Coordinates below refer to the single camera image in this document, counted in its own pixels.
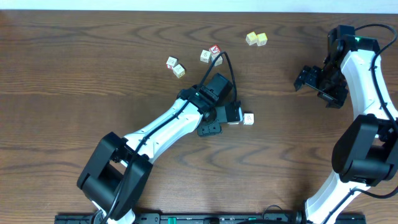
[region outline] yellow cube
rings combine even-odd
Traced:
[[[248,34],[248,35],[246,36],[246,42],[247,42],[249,45],[255,44],[255,43],[257,42],[257,35],[256,35],[256,33],[255,33],[255,32],[251,32],[250,34]]]
[[[257,46],[265,45],[267,43],[267,40],[268,40],[268,38],[266,36],[266,33],[257,35]]]

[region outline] wood grain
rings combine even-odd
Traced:
[[[76,180],[98,141],[123,136],[166,111],[208,65],[202,49],[218,44],[233,63],[238,98],[253,126],[223,126],[211,138],[189,134],[155,163],[139,207],[163,212],[261,212],[300,208],[331,172],[331,151],[353,120],[347,100],[326,109],[316,93],[295,92],[304,65],[321,65],[326,34],[338,24],[397,15],[94,11],[0,12],[0,223],[53,223],[58,213],[95,208]],[[245,35],[266,32],[265,47]],[[386,44],[391,35],[360,35]],[[168,56],[187,68],[181,79]],[[398,47],[382,56],[398,101]],[[214,72],[228,75],[224,63]],[[372,192],[387,193],[397,179]],[[368,223],[397,223],[398,197],[361,195],[346,211]]]

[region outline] white wall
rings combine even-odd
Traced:
[[[0,9],[398,13],[398,0],[0,0]]]

